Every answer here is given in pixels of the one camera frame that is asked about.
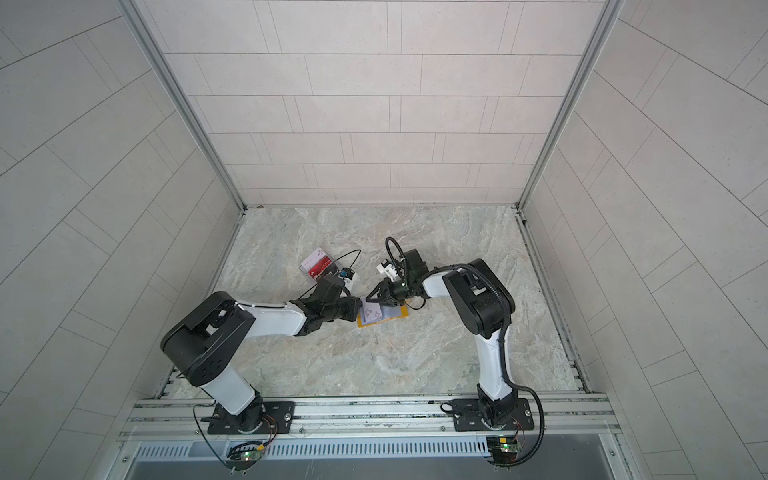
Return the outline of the yellow leather card holder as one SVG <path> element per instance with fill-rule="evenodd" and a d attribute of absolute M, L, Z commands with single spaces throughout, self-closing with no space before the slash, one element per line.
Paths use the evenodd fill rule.
<path fill-rule="evenodd" d="M 383 315 L 384 315 L 382 321 L 380 321 L 378 323 L 375 323 L 375 324 L 372 324 L 372 325 L 367 325 L 367 326 L 361 326 L 359 323 L 357 323 L 357 326 L 359 328 L 365 328 L 365 327 L 373 326 L 373 325 L 376 325 L 376 324 L 380 324 L 380 323 L 383 323 L 383 322 L 386 322 L 386 321 L 389 321 L 389 320 L 402 319 L 402 318 L 407 318 L 409 316 L 409 310 L 408 310 L 407 306 L 391 307 L 391 306 L 383 306 L 383 305 L 381 305 L 381 307 L 382 307 Z"/>

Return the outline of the pink VIP card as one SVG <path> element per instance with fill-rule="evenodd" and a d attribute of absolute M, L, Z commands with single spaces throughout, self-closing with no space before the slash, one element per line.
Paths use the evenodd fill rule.
<path fill-rule="evenodd" d="M 372 325 L 383 320 L 383 310 L 379 303 L 364 301 L 360 310 L 359 324 L 361 326 Z"/>

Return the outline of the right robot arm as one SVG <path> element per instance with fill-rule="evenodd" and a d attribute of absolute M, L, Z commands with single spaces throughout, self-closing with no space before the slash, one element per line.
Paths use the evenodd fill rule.
<path fill-rule="evenodd" d="M 507 369 L 503 346 L 515 303 L 486 262 L 478 258 L 430 269 L 413 249 L 401 260 L 385 261 L 377 269 L 384 279 L 366 296 L 367 303 L 395 307 L 414 297 L 424 301 L 451 299 L 462 324 L 476 340 L 479 415 L 493 428 L 509 423 L 518 392 Z"/>

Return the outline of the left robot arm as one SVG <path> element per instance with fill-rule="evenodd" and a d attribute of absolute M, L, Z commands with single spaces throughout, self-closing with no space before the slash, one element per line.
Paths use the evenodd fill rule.
<path fill-rule="evenodd" d="M 224 291 L 207 297 L 162 338 L 160 348 L 195 386 L 214 399 L 211 433 L 250 434 L 268 414 L 260 393 L 231 365 L 244 340 L 266 336 L 301 337 L 328 322 L 354 322 L 362 301 L 349 288 L 354 272 L 319 277 L 305 299 L 283 304 L 247 304 Z"/>

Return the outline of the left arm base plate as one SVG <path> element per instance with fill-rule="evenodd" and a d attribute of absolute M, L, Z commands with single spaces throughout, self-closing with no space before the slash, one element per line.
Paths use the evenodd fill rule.
<path fill-rule="evenodd" d="M 210 435 L 287 434 L 295 413 L 292 401 L 259 401 L 238 415 L 217 404 L 213 414 L 203 417 Z"/>

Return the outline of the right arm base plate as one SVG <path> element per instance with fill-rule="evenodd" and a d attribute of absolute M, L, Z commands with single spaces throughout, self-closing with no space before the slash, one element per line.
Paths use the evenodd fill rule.
<path fill-rule="evenodd" d="M 523 397 L 502 400 L 457 398 L 443 402 L 440 408 L 452 417 L 457 432 L 531 431 L 535 428 L 532 409 Z"/>

